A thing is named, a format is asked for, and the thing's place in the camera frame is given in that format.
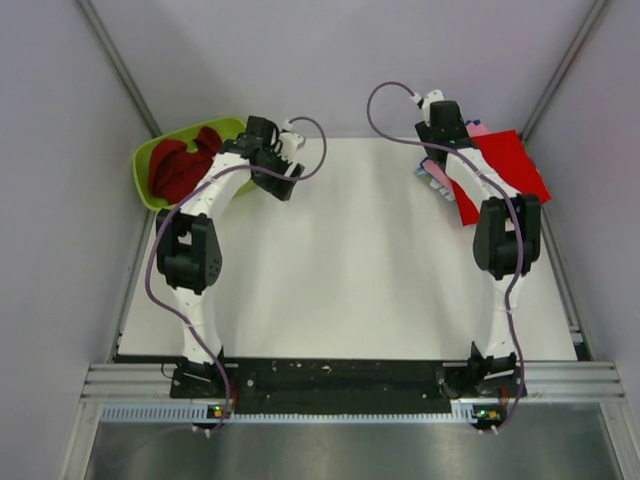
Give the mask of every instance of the red fabric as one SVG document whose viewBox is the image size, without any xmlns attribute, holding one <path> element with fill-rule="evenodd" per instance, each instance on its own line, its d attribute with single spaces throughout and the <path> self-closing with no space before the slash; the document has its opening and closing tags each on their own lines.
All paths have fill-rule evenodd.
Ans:
<svg viewBox="0 0 640 480">
<path fill-rule="evenodd" d="M 537 195 L 540 203 L 551 200 L 551 195 L 542 181 L 540 173 L 527 156 L 515 130 L 473 137 L 473 141 L 482 152 L 486 162 L 498 172 L 505 182 L 524 194 Z M 479 214 L 473 202 L 467 197 L 460 185 L 453 180 L 451 186 L 460 211 L 462 225 L 478 223 Z"/>
<path fill-rule="evenodd" d="M 187 144 L 165 138 L 151 152 L 149 190 L 154 197 L 165 198 L 169 205 L 178 203 L 196 188 L 213 165 L 213 157 L 222 145 L 220 135 L 211 127 L 202 127 L 193 140 L 195 153 Z"/>
</svg>

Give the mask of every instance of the gray wall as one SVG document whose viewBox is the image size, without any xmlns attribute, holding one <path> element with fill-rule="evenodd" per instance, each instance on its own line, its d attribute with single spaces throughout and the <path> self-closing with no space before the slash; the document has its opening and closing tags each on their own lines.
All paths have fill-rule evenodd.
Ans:
<svg viewBox="0 0 640 480">
<path fill-rule="evenodd" d="M 371 89 L 442 88 L 492 129 L 521 129 L 584 19 L 585 0 L 93 0 L 160 128 L 215 115 L 308 114 L 372 135 Z M 419 113 L 381 92 L 381 127 Z"/>
<path fill-rule="evenodd" d="M 534 134 L 581 316 L 640 420 L 640 2 L 613 2 Z"/>
<path fill-rule="evenodd" d="M 106 353 L 147 134 L 71 0 L 0 2 L 0 478 L 55 478 Z"/>
</svg>

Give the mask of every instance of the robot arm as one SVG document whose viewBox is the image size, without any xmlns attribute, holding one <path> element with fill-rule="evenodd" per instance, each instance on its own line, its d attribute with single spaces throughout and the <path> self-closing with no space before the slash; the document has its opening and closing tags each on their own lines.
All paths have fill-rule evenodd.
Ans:
<svg viewBox="0 0 640 480">
<path fill-rule="evenodd" d="M 158 248 L 158 269 L 173 287 L 178 309 L 192 323 L 196 333 L 216 354 L 222 350 L 215 323 L 213 288 L 222 268 L 222 254 L 214 225 L 236 194 L 249 180 L 280 200 L 288 200 L 304 167 L 293 161 L 305 139 L 290 131 L 285 122 L 281 132 L 272 122 L 249 117 L 247 130 L 235 140 L 228 140 L 215 157 L 211 169 L 198 187 L 209 183 L 199 194 L 184 204 L 168 226 Z M 256 165 L 291 178 L 274 179 L 248 168 L 229 172 L 215 182 L 210 179 L 230 167 Z M 162 224 L 168 211 L 158 214 Z M 183 326 L 183 355 L 192 363 L 210 363 L 211 358 Z"/>
<path fill-rule="evenodd" d="M 424 117 L 424 121 L 416 125 L 420 140 L 453 148 L 474 166 L 471 168 L 453 153 L 425 148 L 429 157 L 464 190 L 480 213 L 473 241 L 473 255 L 478 267 L 487 273 L 483 285 L 480 328 L 472 343 L 466 381 L 476 387 L 486 387 L 492 383 L 492 379 L 502 382 L 502 378 L 513 375 L 516 368 L 515 348 L 505 309 L 505 291 L 513 280 L 518 248 L 515 227 L 505 199 L 485 179 L 480 178 L 480 174 L 509 196 L 520 224 L 524 262 L 521 276 L 510 292 L 512 309 L 515 308 L 518 291 L 526 274 L 540 255 L 540 200 L 535 195 L 522 195 L 485 161 L 482 152 L 467 134 L 456 102 L 445 100 L 439 90 L 434 90 L 425 98 L 415 96 L 414 101 Z"/>
</svg>

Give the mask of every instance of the green basket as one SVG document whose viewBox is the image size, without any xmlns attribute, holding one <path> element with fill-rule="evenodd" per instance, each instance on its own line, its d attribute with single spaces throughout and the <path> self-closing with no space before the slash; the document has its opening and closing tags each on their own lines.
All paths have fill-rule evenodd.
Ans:
<svg viewBox="0 0 640 480">
<path fill-rule="evenodd" d="M 138 189 L 138 194 L 140 195 L 142 203 L 144 203 L 144 206 L 149 210 L 157 212 L 163 208 L 173 207 L 173 205 L 169 205 L 164 198 L 154 197 L 149 191 L 149 162 L 151 161 L 151 152 L 156 145 L 165 138 L 183 141 L 187 144 L 187 151 L 195 152 L 197 147 L 195 143 L 193 143 L 193 139 L 198 136 L 202 127 L 213 128 L 224 141 L 229 138 L 236 138 L 239 133 L 245 131 L 247 126 L 240 118 L 216 118 L 215 120 L 209 120 L 208 122 L 198 123 L 197 125 L 183 128 L 182 130 L 167 133 L 166 135 L 154 138 L 153 140 L 142 144 L 133 154 L 133 179 L 136 182 L 136 188 Z M 247 182 L 240 190 L 238 190 L 237 194 L 240 195 L 253 188 L 253 186 L 253 182 Z"/>
</svg>

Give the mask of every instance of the cloth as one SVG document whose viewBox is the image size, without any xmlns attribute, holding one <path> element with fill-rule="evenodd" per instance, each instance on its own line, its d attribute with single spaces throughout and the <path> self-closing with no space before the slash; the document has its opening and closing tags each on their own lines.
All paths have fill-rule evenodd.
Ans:
<svg viewBox="0 0 640 480">
<path fill-rule="evenodd" d="M 149 190 L 169 205 L 178 203 L 189 193 L 213 165 L 213 157 L 222 145 L 220 135 L 211 127 L 202 127 L 193 140 L 197 152 L 187 152 L 187 144 L 165 138 L 151 152 Z"/>
<path fill-rule="evenodd" d="M 515 130 L 473 138 L 485 161 L 502 179 L 523 194 L 535 194 L 540 203 L 551 200 L 540 173 L 527 156 Z M 451 181 L 462 225 L 478 223 L 479 212 L 464 190 Z"/>
</svg>

